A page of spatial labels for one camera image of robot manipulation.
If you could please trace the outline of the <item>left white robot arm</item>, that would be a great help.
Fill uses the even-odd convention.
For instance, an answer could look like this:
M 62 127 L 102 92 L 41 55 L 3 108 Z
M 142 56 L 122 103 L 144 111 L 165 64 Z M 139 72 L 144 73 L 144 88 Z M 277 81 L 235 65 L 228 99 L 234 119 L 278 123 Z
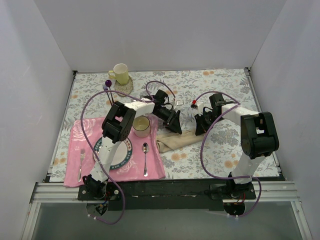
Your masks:
M 163 120 L 164 126 L 173 133 L 182 134 L 180 123 L 180 110 L 175 107 L 165 107 L 168 95 L 158 90 L 155 95 L 145 96 L 141 99 L 129 96 L 134 101 L 121 103 L 116 101 L 102 122 L 102 145 L 99 152 L 94 147 L 84 129 L 83 116 L 80 116 L 80 126 L 92 153 L 95 155 L 95 164 L 88 175 L 82 177 L 87 192 L 95 199 L 101 200 L 106 196 L 108 181 L 116 181 L 109 176 L 110 167 L 121 142 L 126 140 L 137 117 L 153 114 Z

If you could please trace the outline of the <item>beige linen napkin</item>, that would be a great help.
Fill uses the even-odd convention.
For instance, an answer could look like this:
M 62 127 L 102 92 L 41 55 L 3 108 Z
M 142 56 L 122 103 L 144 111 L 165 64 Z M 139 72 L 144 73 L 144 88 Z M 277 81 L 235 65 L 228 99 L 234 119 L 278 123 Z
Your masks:
M 182 134 L 163 133 L 156 136 L 156 145 L 160 153 L 175 151 L 201 142 L 204 135 L 196 135 L 194 130 L 184 130 Z

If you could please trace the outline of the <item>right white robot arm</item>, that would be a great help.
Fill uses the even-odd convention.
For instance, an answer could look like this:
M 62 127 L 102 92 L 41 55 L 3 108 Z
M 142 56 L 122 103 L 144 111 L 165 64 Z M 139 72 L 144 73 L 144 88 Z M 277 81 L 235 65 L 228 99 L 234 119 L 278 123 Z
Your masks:
M 252 184 L 253 176 L 265 158 L 279 149 L 274 119 L 270 112 L 248 110 L 233 97 L 229 101 L 225 100 L 225 96 L 225 93 L 211 91 L 209 111 L 196 99 L 191 104 L 191 107 L 198 111 L 194 117 L 197 136 L 207 137 L 214 125 L 223 119 L 240 127 L 240 160 L 228 177 L 223 178 L 223 184 L 210 185 L 208 194 L 214 200 L 245 197 L 254 199 L 256 195 Z

